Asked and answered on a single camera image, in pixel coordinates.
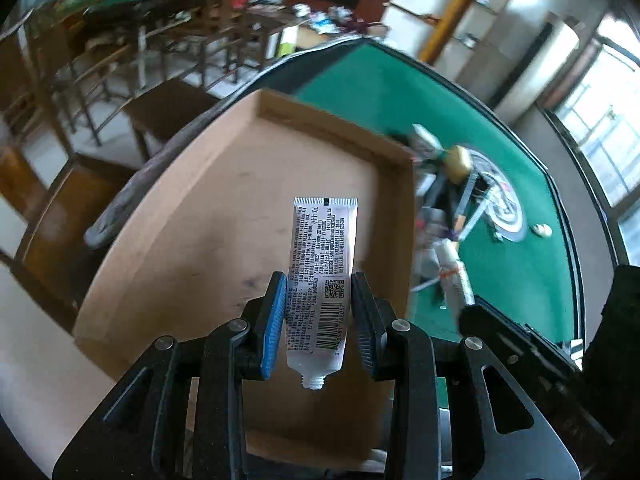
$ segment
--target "qr code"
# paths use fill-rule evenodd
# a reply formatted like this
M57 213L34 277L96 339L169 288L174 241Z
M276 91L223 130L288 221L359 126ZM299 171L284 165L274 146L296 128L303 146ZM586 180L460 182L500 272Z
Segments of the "qr code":
M344 280L326 280L324 284L325 298L344 298Z

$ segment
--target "screw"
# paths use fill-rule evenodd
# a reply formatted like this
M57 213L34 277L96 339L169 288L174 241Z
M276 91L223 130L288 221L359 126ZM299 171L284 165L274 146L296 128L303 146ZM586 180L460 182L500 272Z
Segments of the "screw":
M158 350L168 350L174 345L174 338L170 335L163 335L156 339L156 348Z
M475 336L470 336L465 339L465 345L471 350L479 350L482 348L482 340Z
M396 332L409 332L411 324L405 319L395 319L391 322L391 328Z
M244 319L237 318L229 321L229 330L231 330L231 332L242 332L242 330L245 330L248 326L249 324Z

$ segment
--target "cardboard tray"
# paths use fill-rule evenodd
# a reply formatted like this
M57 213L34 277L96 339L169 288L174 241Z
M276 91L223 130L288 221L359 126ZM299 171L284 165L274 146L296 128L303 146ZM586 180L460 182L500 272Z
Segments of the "cardboard tray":
M74 329L115 379L160 335L206 336L287 273L297 196L356 197L354 270L404 316L414 246L411 157L352 123L261 90L177 158L125 225ZM244 426L365 459L379 443L390 384L373 383L350 327L342 370L305 390L283 349L269 381L244 382ZM308 462L298 456L297 462Z

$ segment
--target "barcode number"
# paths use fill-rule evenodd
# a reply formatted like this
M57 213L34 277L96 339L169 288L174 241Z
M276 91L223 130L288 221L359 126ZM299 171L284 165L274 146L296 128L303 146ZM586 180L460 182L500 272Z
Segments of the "barcode number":
M340 344L340 326L342 325L341 313L341 303L323 303L321 305L318 335L316 335L316 348L326 348L328 350L338 349L338 345Z
M324 284L325 298L344 298L344 280L327 280Z

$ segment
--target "yellow object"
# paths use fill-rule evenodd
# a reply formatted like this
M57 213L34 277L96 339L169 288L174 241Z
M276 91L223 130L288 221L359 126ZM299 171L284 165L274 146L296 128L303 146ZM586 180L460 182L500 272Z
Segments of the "yellow object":
M449 5L444 11L438 26L420 51L418 56L420 61L434 64L438 60L447 41L451 39L458 23L473 2L474 0L449 1Z
M461 184L474 168L474 162L471 159L468 149L464 146L455 145L447 150L447 156L444 159L444 172L450 182Z

